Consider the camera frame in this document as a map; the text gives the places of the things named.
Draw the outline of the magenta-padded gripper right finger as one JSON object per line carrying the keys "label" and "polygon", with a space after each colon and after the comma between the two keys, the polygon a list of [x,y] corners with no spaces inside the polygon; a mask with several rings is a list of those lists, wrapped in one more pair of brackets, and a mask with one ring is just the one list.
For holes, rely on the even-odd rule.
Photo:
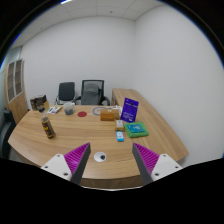
{"label": "magenta-padded gripper right finger", "polygon": [[143,185],[147,185],[182,169],[168,154],[157,154],[154,151],[133,144],[132,153],[135,157]]}

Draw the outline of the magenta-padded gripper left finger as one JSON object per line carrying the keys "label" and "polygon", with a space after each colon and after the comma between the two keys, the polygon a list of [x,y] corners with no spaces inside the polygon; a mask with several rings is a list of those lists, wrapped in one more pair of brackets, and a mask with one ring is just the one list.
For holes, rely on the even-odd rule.
{"label": "magenta-padded gripper left finger", "polygon": [[42,169],[79,185],[90,153],[90,144],[86,143],[65,155],[56,154],[42,166]]}

